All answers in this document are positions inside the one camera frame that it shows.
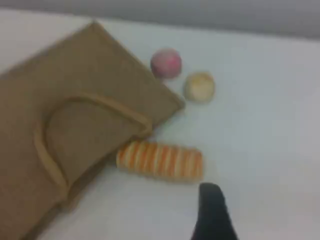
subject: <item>pink ball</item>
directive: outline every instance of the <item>pink ball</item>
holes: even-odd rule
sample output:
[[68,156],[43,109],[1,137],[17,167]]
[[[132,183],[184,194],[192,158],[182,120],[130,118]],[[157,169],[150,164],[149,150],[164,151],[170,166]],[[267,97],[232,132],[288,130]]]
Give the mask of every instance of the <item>pink ball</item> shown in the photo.
[[176,50],[164,48],[152,56],[150,65],[156,77],[172,79],[181,73],[182,60]]

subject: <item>yellow ball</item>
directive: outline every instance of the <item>yellow ball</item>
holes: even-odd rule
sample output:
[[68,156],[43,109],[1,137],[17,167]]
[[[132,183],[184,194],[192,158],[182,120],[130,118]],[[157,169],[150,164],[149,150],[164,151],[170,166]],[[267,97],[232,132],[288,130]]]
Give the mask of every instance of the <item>yellow ball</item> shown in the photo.
[[186,78],[184,96],[197,103],[208,103],[215,93],[214,78],[208,72],[195,72]]

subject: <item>orange striped object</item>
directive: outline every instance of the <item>orange striped object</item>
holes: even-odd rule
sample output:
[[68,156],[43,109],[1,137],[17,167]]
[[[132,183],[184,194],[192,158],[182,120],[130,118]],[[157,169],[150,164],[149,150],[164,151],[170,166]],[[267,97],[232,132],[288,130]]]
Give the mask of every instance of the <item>orange striped object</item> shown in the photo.
[[196,181],[203,177],[203,156],[195,148],[134,141],[116,155],[118,168],[166,179]]

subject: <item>burlap bag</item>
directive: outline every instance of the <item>burlap bag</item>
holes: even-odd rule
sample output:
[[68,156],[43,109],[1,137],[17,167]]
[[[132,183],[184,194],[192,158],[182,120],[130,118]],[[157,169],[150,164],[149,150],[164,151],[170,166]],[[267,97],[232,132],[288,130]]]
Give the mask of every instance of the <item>burlap bag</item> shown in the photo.
[[0,77],[0,239],[33,238],[184,103],[93,23]]

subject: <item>white surface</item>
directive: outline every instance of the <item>white surface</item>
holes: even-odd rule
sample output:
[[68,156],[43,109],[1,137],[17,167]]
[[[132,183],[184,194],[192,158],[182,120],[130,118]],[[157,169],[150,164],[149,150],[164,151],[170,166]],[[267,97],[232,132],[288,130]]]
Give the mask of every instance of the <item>white surface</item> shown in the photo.
[[[0,10],[0,69],[26,59],[87,18]],[[144,63],[161,47],[180,51],[183,73],[209,70],[216,95],[187,103],[156,139],[196,146],[205,181],[220,184],[242,240],[320,239],[320,43],[100,21]],[[42,240],[188,240],[197,185],[168,184],[108,168],[79,207]]]

